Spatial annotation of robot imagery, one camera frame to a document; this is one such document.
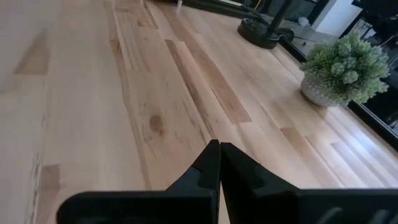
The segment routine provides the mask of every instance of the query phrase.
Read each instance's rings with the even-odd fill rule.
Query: potted plant
[[[387,91],[380,81],[389,75],[387,55],[378,46],[351,32],[334,44],[314,46],[301,69],[302,93],[318,106],[346,106],[351,100],[365,103],[377,92]]]

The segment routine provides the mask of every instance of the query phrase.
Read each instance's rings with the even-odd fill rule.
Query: succulent plant
[[[334,44],[316,44],[301,69],[307,78],[316,79],[325,94],[347,105],[351,100],[365,103],[377,92],[387,91],[388,85],[380,81],[389,75],[386,62],[380,47],[351,32]]]

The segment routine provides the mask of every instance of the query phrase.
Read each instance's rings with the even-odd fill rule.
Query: black object
[[[253,13],[257,18],[244,18],[238,27],[239,34],[250,43],[265,49],[276,47],[281,38],[291,42],[294,38],[293,30],[288,28],[278,29],[291,3],[292,0],[285,0],[270,25],[256,10],[242,5],[243,9]]]
[[[398,13],[398,0],[360,0],[359,6],[373,15],[391,17]]]
[[[398,105],[394,103],[398,96],[398,89],[390,83],[387,84],[390,85],[387,92],[378,93],[364,105],[388,126],[393,126],[398,120]]]
[[[167,190],[81,193],[57,223],[217,223],[220,180],[231,224],[398,223],[396,189],[300,190],[217,140]]]

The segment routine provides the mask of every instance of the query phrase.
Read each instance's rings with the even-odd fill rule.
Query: black pole
[[[289,9],[289,6],[292,4],[293,0],[285,0],[284,4],[282,7],[280,7],[278,13],[274,17],[274,19],[271,22],[271,25],[268,27],[267,34],[268,35],[276,35],[277,29],[282,22],[282,20],[285,17],[285,14],[287,10]]]

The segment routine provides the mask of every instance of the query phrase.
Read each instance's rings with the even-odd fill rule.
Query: textured plant pot
[[[301,92],[315,105],[324,107],[339,106],[333,98],[321,91],[315,79],[304,77],[301,82]]]

